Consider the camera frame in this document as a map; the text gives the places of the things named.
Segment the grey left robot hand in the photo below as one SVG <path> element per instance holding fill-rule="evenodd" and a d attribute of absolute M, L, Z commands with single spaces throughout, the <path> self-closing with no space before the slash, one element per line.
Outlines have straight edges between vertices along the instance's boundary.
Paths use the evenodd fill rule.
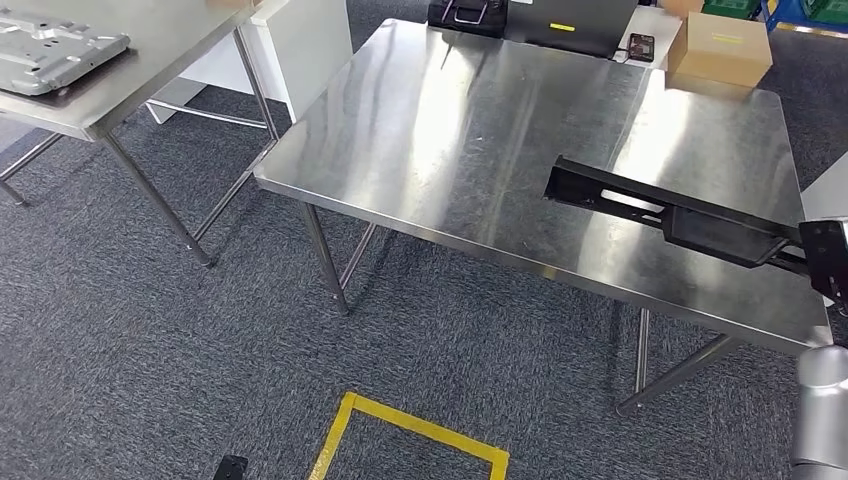
<path fill-rule="evenodd" d="M 238 455 L 224 455 L 213 475 L 213 480 L 244 480 L 249 460 Z"/>

